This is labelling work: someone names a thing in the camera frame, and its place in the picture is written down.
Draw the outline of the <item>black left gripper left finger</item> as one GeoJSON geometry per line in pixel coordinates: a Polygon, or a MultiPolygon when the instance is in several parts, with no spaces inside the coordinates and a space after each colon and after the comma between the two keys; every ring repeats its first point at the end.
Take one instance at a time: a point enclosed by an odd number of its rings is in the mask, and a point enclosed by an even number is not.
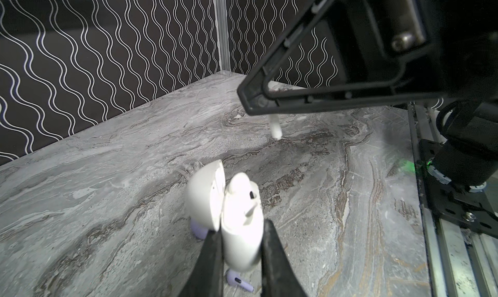
{"type": "Polygon", "coordinates": [[[221,232],[208,232],[194,269],[178,296],[223,296],[223,276],[221,232]]]}

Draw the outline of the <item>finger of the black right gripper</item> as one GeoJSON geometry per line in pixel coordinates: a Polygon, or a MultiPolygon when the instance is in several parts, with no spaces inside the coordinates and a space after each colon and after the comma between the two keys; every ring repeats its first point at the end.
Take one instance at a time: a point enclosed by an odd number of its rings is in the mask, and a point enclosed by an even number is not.
{"type": "Polygon", "coordinates": [[[432,100],[444,95],[437,39],[420,0],[308,0],[237,94],[249,115],[316,113],[432,100]],[[272,90],[270,82],[313,31],[325,29],[339,84],[272,90]]]}

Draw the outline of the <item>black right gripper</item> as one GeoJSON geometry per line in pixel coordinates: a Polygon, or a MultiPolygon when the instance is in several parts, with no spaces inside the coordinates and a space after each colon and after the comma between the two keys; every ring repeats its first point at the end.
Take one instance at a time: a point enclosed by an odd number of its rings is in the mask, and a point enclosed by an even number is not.
{"type": "Polygon", "coordinates": [[[497,99],[497,0],[324,0],[346,99],[497,99]]]}

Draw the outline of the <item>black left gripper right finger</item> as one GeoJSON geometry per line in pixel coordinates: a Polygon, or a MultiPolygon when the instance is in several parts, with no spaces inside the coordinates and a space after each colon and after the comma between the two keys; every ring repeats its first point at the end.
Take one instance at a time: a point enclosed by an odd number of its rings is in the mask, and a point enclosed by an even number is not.
{"type": "Polygon", "coordinates": [[[307,296],[287,259],[274,223],[265,219],[261,243],[261,296],[307,296]]]}

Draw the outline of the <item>purple earbud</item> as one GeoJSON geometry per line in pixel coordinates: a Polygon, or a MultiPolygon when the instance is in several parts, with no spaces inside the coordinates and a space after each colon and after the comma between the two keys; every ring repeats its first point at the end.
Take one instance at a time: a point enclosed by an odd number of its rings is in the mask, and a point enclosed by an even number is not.
{"type": "Polygon", "coordinates": [[[240,287],[241,289],[248,291],[249,293],[254,292],[254,287],[247,281],[243,280],[240,273],[228,269],[226,272],[226,281],[228,285],[232,287],[240,287]]]}

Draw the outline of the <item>purple earbud charging case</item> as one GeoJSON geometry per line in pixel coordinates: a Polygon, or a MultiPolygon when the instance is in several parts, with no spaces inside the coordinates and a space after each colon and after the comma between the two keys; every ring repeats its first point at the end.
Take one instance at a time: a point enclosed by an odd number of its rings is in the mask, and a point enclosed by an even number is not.
{"type": "Polygon", "coordinates": [[[203,227],[203,225],[199,224],[194,219],[190,220],[190,228],[193,232],[193,235],[200,240],[205,240],[209,232],[208,228],[203,227]]]}

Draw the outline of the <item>white earbud charging case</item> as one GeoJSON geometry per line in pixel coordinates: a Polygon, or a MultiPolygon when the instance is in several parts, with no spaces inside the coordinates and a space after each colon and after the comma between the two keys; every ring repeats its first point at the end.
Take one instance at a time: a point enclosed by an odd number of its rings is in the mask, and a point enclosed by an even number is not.
{"type": "Polygon", "coordinates": [[[185,206],[190,217],[203,227],[221,232],[223,258],[228,267],[237,272],[248,272],[260,260],[264,228],[260,192],[260,204],[252,216],[236,215],[225,206],[229,183],[221,160],[203,166],[188,181],[185,206]]]}

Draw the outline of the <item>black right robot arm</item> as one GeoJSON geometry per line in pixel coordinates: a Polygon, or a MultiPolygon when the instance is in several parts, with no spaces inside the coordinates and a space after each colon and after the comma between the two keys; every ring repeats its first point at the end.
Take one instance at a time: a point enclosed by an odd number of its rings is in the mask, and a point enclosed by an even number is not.
{"type": "Polygon", "coordinates": [[[497,0],[308,0],[237,94],[249,115],[318,113],[444,98],[446,138],[431,162],[457,184],[497,170],[497,0]],[[344,81],[273,91],[269,83],[324,23],[344,81]]]}

